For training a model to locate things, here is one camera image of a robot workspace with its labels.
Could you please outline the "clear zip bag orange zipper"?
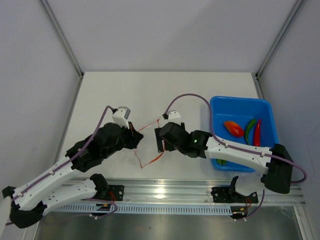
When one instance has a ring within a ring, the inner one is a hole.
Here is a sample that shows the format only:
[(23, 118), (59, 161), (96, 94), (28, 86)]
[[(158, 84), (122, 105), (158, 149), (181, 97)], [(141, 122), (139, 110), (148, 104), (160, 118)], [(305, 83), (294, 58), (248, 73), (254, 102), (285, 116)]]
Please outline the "clear zip bag orange zipper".
[(141, 169), (155, 163), (165, 153), (165, 144), (163, 141), (161, 142), (163, 150), (158, 151), (155, 134), (155, 129), (160, 127), (160, 121), (161, 118), (157, 118), (138, 130), (139, 133), (143, 134), (143, 139), (138, 144), (137, 149), (134, 149), (133, 152)]

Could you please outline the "orange red mango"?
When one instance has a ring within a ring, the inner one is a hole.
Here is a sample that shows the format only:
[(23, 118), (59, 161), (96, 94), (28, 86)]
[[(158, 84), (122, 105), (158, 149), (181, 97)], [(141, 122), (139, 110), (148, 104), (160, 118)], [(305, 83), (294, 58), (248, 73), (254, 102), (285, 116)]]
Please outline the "orange red mango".
[(241, 126), (234, 121), (231, 121), (231, 120), (225, 121), (223, 125), (227, 129), (227, 131), (236, 138), (241, 138), (245, 134)]

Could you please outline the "green chili pepper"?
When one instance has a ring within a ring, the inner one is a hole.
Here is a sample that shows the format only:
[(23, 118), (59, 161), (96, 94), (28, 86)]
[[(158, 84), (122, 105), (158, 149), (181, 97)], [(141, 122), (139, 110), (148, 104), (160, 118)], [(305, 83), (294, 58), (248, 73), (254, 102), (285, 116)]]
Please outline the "green chili pepper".
[(246, 126), (246, 129), (244, 131), (244, 139), (245, 139), (245, 142), (246, 142), (247, 145), (250, 145), (249, 134), (250, 134), (251, 129), (255, 126), (256, 122), (257, 122), (256, 119), (252, 118), (248, 122), (248, 124)]

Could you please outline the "red chili pepper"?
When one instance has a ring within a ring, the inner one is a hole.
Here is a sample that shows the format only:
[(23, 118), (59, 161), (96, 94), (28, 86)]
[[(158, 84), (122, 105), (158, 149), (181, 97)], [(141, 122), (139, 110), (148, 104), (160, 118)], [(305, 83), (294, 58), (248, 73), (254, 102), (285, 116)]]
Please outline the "red chili pepper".
[(261, 144), (261, 119), (258, 120), (253, 135), (253, 145), (259, 147)]

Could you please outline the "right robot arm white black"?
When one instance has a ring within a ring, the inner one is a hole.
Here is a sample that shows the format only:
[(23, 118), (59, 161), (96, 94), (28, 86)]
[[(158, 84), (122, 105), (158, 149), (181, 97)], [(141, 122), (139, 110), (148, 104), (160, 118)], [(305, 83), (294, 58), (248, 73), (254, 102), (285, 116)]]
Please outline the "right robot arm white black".
[(209, 132), (187, 132), (183, 123), (168, 122), (155, 129), (159, 151), (175, 151), (190, 158), (221, 159), (253, 169), (245, 176), (235, 176), (228, 187), (213, 187), (215, 203), (257, 203), (252, 195), (268, 189), (288, 194), (291, 189), (293, 160), (281, 144), (272, 148), (245, 145), (223, 139)]

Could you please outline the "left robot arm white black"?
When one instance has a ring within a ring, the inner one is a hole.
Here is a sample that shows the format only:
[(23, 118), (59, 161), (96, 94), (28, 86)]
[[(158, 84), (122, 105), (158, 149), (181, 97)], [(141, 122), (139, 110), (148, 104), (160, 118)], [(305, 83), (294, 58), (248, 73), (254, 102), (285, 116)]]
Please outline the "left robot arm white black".
[(5, 224), (24, 229), (65, 204), (84, 199), (107, 200), (110, 186), (100, 173), (70, 187), (61, 188), (61, 185), (122, 149), (136, 149), (143, 137), (131, 122), (127, 127), (110, 122), (96, 129), (34, 180), (24, 186), (7, 186), (2, 190), (3, 197), (11, 199)]

